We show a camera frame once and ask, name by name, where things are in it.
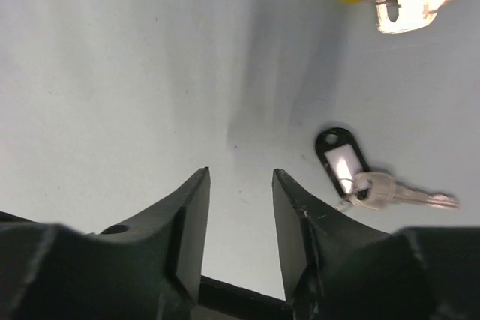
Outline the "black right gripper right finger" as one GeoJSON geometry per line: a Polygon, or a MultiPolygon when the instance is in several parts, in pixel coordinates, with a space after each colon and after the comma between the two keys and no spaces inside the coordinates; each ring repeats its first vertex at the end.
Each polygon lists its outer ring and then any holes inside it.
{"type": "Polygon", "coordinates": [[[272,177],[286,301],[295,319],[477,319],[479,229],[381,232],[272,177]]]}

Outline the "black tag with silver key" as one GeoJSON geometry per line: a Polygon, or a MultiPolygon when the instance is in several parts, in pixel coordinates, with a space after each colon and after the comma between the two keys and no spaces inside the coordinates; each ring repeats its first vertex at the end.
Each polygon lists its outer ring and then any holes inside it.
{"type": "Polygon", "coordinates": [[[331,127],[320,132],[314,149],[340,197],[339,211],[345,212],[351,207],[381,211],[396,204],[440,209],[460,207],[453,196],[407,187],[386,172],[371,170],[354,135],[345,128],[331,127]]]}

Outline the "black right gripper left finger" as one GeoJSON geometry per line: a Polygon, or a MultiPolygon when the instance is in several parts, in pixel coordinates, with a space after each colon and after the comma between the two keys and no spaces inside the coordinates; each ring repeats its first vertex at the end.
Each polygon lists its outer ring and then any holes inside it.
{"type": "Polygon", "coordinates": [[[196,306],[210,174],[98,234],[1,214],[3,319],[189,319],[196,306]]]}

